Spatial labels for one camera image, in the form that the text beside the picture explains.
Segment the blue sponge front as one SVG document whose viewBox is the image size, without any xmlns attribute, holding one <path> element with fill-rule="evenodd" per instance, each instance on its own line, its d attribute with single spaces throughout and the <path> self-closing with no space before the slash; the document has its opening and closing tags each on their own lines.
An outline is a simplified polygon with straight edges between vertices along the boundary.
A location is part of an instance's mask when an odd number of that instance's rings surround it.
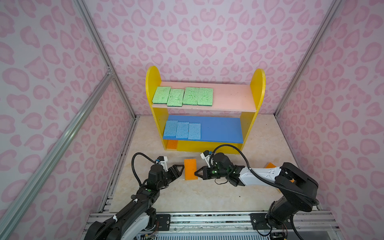
<svg viewBox="0 0 384 240">
<path fill-rule="evenodd" d="M 200 139 L 201 139 L 201 124 L 189 123 L 188 140 L 200 140 Z"/>
</svg>

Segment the blue sponge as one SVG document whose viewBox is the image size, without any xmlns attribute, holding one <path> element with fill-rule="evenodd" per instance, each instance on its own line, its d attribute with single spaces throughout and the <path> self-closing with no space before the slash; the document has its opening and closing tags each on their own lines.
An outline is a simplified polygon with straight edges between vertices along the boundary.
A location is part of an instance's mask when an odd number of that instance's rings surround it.
<svg viewBox="0 0 384 240">
<path fill-rule="evenodd" d="M 200 140 L 200 139 L 201 139 L 201 124 L 189 123 L 188 140 Z"/>
<path fill-rule="evenodd" d="M 177 131 L 176 131 L 176 139 L 188 139 L 189 137 L 189 122 L 178 122 Z"/>
<path fill-rule="evenodd" d="M 167 120 L 163 136 L 166 138 L 175 138 L 177 134 L 178 121 Z"/>
</svg>

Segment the green sponge bottom front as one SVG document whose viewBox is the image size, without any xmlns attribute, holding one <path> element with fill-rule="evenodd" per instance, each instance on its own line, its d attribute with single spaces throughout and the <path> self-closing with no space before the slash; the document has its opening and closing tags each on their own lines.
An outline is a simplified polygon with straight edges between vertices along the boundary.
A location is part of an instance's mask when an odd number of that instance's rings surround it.
<svg viewBox="0 0 384 240">
<path fill-rule="evenodd" d="M 171 89 L 167 101 L 168 107 L 181 107 L 183 105 L 184 89 Z"/>
</svg>

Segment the green sponge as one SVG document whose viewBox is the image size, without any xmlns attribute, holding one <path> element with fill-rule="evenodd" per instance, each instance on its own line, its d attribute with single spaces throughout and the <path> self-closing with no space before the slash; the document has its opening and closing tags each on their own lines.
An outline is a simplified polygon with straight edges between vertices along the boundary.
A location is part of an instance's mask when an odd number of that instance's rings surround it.
<svg viewBox="0 0 384 240">
<path fill-rule="evenodd" d="M 171 89 L 167 101 L 168 107 L 181 107 L 183 105 L 184 89 Z"/>
<path fill-rule="evenodd" d="M 214 89 L 200 88 L 198 95 L 198 106 L 212 106 L 213 105 Z"/>
<path fill-rule="evenodd" d="M 171 87 L 157 87 L 154 97 L 152 99 L 153 104 L 166 104 L 168 102 Z"/>
<path fill-rule="evenodd" d="M 193 105 L 198 104 L 198 95 L 200 88 L 186 87 L 183 97 L 183 105 Z"/>
</svg>

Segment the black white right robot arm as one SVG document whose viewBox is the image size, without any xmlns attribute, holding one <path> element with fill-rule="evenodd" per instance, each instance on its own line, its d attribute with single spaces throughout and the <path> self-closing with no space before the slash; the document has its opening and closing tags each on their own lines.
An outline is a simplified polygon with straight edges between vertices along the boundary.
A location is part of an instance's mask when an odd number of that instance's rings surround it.
<svg viewBox="0 0 384 240">
<path fill-rule="evenodd" d="M 291 163 L 283 163 L 281 167 L 251 168 L 250 162 L 241 154 L 246 162 L 245 166 L 232 163 L 223 153 L 205 151 L 201 154 L 206 166 L 198 169 L 194 175 L 203 179 L 224 178 L 234 187 L 242 186 L 270 186 L 278 189 L 283 196 L 272 202 L 262 223 L 270 228 L 280 228 L 285 221 L 299 211 L 311 212 L 319 205 L 317 191 L 319 184 Z"/>
</svg>

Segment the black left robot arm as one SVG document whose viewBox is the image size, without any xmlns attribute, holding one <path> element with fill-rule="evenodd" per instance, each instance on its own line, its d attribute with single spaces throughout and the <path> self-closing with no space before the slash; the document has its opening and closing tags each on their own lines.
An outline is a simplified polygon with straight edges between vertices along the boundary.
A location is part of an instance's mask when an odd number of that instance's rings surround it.
<svg viewBox="0 0 384 240">
<path fill-rule="evenodd" d="M 165 170 L 161 164 L 152 165 L 148 178 L 140 185 L 132 200 L 104 222 L 94 222 L 88 229 L 86 240 L 132 240 L 141 231 L 154 232 L 158 228 L 154 203 L 160 191 L 178 179 L 184 165 L 172 165 Z"/>
</svg>

